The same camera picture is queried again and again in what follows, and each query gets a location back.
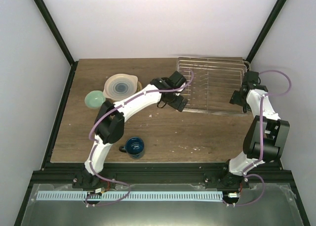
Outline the wire dish rack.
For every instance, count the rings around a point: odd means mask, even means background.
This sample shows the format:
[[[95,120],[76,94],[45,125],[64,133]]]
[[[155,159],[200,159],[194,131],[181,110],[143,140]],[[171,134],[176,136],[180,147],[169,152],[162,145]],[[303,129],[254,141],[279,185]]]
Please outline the wire dish rack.
[[[230,104],[249,70],[241,57],[179,57],[177,71],[193,81],[182,92],[185,112],[243,116],[241,106]]]

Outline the white plate blue spiral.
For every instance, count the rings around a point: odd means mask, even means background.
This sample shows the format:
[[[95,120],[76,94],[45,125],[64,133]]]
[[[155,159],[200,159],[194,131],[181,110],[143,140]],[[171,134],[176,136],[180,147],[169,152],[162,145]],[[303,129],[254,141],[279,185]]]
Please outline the white plate blue spiral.
[[[115,74],[105,84],[103,96],[113,101],[126,99],[137,92],[138,78],[134,75]]]

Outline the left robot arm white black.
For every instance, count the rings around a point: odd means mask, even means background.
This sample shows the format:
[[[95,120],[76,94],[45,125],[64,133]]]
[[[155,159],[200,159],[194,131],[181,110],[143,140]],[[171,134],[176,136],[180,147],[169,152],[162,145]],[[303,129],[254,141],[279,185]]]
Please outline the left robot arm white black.
[[[193,71],[189,71],[187,80],[175,71],[170,77],[155,78],[139,92],[132,96],[111,103],[105,101],[98,112],[89,139],[94,141],[88,159],[84,163],[87,173],[83,182],[89,188],[96,188],[101,182],[99,173],[103,170],[105,159],[112,145],[124,134],[125,123],[136,113],[150,105],[160,103],[169,105],[178,112],[184,110],[188,100],[181,93],[194,79]]]

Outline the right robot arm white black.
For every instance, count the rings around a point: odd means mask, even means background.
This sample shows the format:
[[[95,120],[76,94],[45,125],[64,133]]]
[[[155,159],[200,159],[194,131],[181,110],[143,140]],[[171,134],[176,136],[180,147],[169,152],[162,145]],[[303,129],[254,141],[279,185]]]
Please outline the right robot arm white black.
[[[255,167],[280,159],[288,137],[290,124],[275,112],[269,100],[273,94],[261,84],[259,75],[246,72],[240,89],[233,92],[230,100],[230,104],[241,106],[243,113],[250,110],[253,121],[244,138],[242,152],[227,161],[219,176],[220,184],[226,188]]]

